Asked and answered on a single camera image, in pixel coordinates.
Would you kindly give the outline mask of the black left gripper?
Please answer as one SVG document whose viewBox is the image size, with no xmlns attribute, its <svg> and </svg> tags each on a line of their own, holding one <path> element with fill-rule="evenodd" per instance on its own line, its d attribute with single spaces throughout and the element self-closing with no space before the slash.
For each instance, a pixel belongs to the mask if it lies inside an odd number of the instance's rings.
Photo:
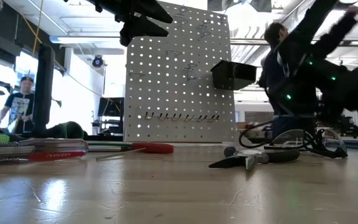
<svg viewBox="0 0 358 224">
<path fill-rule="evenodd" d="M 147 20 L 151 17 L 161 22 L 172 23 L 173 18 L 154 0 L 114 0 L 114 20 L 116 22 L 134 21 L 135 18 Z M 125 23 L 120 31 L 119 42 L 127 47 L 134 37 L 166 37 L 168 31 L 153 22 L 136 24 Z"/>
</svg>

